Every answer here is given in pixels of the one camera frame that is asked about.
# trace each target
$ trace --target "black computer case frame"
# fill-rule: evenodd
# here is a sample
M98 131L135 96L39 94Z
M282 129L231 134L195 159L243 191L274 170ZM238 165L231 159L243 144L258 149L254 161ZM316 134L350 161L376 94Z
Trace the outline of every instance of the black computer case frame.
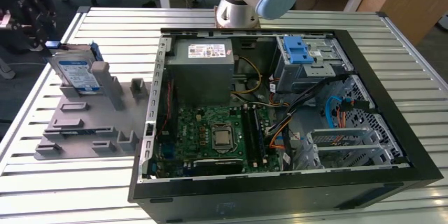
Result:
M138 203L158 223L216 220L302 212L363 208L398 192L423 187L443 178L442 173L387 93L386 88L346 30L232 29L254 33L332 33L356 69L380 115L406 152L412 167L283 176L182 180L138 183L136 151L130 202ZM164 34L196 38L215 28L162 29Z

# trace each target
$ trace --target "power supply label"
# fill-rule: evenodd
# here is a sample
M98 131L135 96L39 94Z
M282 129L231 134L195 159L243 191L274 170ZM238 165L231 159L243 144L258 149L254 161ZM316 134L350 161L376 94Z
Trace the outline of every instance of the power supply label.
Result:
M192 44L188 46L188 58L224 58L224 44Z
M66 78L71 81L74 87L79 91L98 91L100 85L96 81L94 74L90 71L90 64L83 60L59 61L60 69Z

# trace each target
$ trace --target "green circuit board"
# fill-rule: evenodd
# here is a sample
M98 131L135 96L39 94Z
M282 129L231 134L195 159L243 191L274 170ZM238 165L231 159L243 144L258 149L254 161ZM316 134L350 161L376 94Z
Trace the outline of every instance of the green circuit board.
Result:
M268 110L258 109L262 131L271 125ZM212 133L218 128L232 131L232 148L216 150ZM172 159L163 162L167 177L183 177L183 166L195 160L207 158L238 158L244 161L243 173L279 171L276 153L264 156L266 163L254 167L247 161L247 146L240 107L180 108L178 118L178 141L166 148L174 152Z

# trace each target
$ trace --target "metal rail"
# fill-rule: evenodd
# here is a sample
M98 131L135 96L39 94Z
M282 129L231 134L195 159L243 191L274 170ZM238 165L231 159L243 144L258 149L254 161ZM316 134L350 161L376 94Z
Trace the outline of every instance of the metal rail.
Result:
M152 80L162 27L214 27L214 11L196 9L92 8L71 25L72 43L100 45L120 81ZM392 23L375 13L290 12L262 20L263 28L346 29L439 166L444 180L412 189L366 209L232 220L232 223L447 223L447 84ZM155 223L128 203L134 157L38 161L35 147L59 102L60 79L50 66L0 144L0 220L10 223Z

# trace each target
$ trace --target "motherboard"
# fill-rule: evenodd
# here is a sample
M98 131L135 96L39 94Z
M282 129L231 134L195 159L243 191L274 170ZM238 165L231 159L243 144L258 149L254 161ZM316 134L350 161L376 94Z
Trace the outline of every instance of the motherboard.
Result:
M180 108L176 142L162 144L164 177L279 171L264 144L270 127L266 107Z

